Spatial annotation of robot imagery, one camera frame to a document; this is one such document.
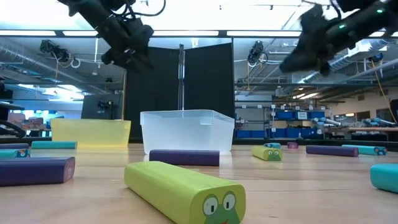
foam block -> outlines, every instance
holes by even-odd
[[[283,157],[282,150],[262,146],[254,146],[251,154],[265,161],[281,161]]]
[[[0,149],[28,149],[27,143],[0,144]]]
[[[29,158],[29,149],[0,149],[0,159]]]
[[[74,157],[0,160],[0,186],[61,184],[74,172]]]
[[[76,149],[75,141],[34,141],[32,149]]]
[[[343,147],[357,147],[360,154],[385,156],[387,149],[383,146],[355,146],[355,145],[342,145]]]
[[[374,187],[398,193],[398,164],[376,164],[371,167]]]
[[[150,161],[160,161],[183,166],[219,166],[219,151],[199,150],[151,150]]]
[[[307,154],[329,155],[329,156],[351,156],[357,157],[357,147],[341,146],[306,146]]]
[[[124,183],[176,224],[241,223],[241,184],[158,161],[129,164]]]
[[[275,142],[265,143],[264,147],[271,147],[271,148],[274,148],[274,149],[280,149],[280,143],[275,143]]]
[[[288,142],[287,143],[287,147],[289,149],[298,149],[299,148],[299,144],[297,144],[296,142]]]

frog eye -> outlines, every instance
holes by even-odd
[[[210,197],[203,204],[203,212],[205,215],[212,215],[217,209],[218,201],[216,197]]]
[[[225,197],[224,197],[224,208],[225,210],[229,211],[232,208],[234,208],[235,206],[235,202],[236,202],[236,198],[235,195],[233,195],[232,193],[228,193]]]

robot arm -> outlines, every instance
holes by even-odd
[[[302,34],[296,49],[285,58],[282,72],[319,70],[327,75],[328,61],[345,48],[367,38],[375,31],[386,29],[390,37],[398,29],[398,0],[337,0],[343,12],[359,9],[345,19],[330,21],[323,17],[316,4],[301,16]]]
[[[154,30],[136,18],[131,5],[136,0],[58,0],[69,7],[69,16],[80,13],[111,48],[102,55],[107,65],[137,69],[142,64],[152,68],[148,58],[148,43]],[[116,14],[122,6],[122,14]]]

clear plastic bin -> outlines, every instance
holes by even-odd
[[[77,141],[81,148],[123,148],[129,144],[131,121],[52,119],[53,141]]]
[[[144,150],[215,150],[229,153],[235,120],[212,110],[141,112]]]

yellow translucent bin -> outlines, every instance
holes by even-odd
[[[126,148],[131,121],[102,119],[52,119],[53,141],[77,141],[81,148]]]

